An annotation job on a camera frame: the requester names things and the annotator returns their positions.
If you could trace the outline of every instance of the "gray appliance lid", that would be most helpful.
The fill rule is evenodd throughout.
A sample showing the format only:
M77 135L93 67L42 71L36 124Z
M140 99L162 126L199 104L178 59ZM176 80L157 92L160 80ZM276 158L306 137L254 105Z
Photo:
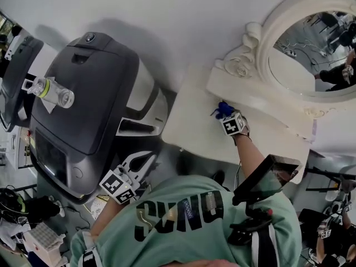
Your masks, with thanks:
M90 155L97 151L108 122L117 122L118 127L121 116L110 116L123 116L125 112L130 94L119 96L119 88L126 86L125 91L131 92L139 57L106 34L95 33L90 43L85 36L64 48L46 73L46 77L55 76L56 82L73 91L73 105L56 106L49 114L41 99L36 98L32 118L53 137Z

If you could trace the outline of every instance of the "chair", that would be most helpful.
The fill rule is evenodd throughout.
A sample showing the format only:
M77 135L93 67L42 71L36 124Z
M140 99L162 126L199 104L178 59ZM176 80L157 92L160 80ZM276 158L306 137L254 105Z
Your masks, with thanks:
M336 16L338 16L338 17L344 17L344 16L346 16L347 14L346 13L344 13L344 12L337 12L336 13Z
M348 30L344 31L338 39L329 43L329 47L333 50L333 53L341 45L343 47L354 48L353 39L356 36L356 23L351 23Z
M326 25L326 27L323 28L319 33L324 32L327 28L333 28L336 26L331 31L331 33L333 33L334 31L336 31L337 28L339 28L338 19L336 19L335 16L333 16L329 13L326 13L326 12L321 13L321 15L318 17L318 19L313 24L311 24L311 27L314 26L315 24L318 24L319 22L323 22Z

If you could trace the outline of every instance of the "ornate carving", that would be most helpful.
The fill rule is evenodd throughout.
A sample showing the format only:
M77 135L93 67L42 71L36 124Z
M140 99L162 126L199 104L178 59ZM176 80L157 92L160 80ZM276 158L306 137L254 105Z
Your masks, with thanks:
M308 107L308 108L304 108L304 113L313 118L320 118L323 117L327 112L323 110L319 110L317 108Z
M243 45L230 51L223 60L216 60L215 66L240 78L250 78L257 74L255 56L261 40L261 29L262 26L258 23L248 23L243 35Z

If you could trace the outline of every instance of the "plastic bottle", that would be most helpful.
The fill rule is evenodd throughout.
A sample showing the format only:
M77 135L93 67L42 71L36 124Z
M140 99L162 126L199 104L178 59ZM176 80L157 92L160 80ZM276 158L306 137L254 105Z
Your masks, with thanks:
M74 102L74 93L71 90L44 77L36 77L27 93L33 93L37 97L63 108L71 107Z

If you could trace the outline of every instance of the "wrist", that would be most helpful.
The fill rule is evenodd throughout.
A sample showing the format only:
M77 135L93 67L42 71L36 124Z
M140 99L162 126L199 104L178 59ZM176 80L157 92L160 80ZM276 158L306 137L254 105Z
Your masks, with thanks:
M235 142L237 142L239 140L243 140L243 139L248 139L248 140L252 141L250 139L250 137L244 133L237 133L236 135L233 135L233 138L234 138Z

